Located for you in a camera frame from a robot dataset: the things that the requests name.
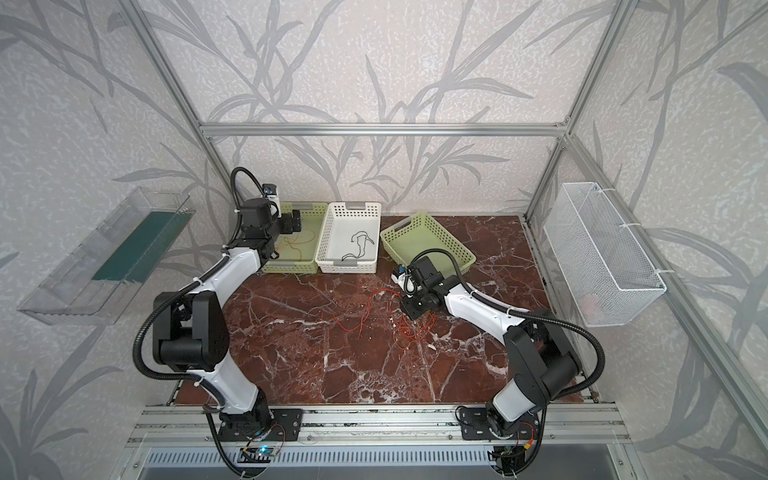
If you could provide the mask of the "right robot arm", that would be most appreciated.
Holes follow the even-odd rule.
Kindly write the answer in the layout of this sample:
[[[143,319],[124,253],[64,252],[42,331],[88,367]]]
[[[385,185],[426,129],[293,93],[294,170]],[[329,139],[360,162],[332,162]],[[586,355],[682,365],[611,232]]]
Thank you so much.
[[[459,272],[444,276],[427,255],[395,267],[392,279],[403,290],[400,309],[409,319],[444,310],[503,344],[511,379],[486,403],[488,425],[500,437],[521,418],[543,410],[581,371],[565,328],[547,310],[531,312],[495,300]]]

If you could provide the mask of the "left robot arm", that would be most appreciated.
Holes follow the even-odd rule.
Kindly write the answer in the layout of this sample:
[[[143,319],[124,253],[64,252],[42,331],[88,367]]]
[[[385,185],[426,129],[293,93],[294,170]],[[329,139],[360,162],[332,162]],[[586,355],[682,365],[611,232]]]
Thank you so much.
[[[280,235],[301,230],[298,211],[283,214],[275,195],[236,205],[237,226],[221,259],[176,292],[163,292],[140,327],[132,356],[156,380],[189,380],[217,403],[220,418],[258,431],[273,423],[266,395],[230,353],[224,305],[245,280],[278,257]]]

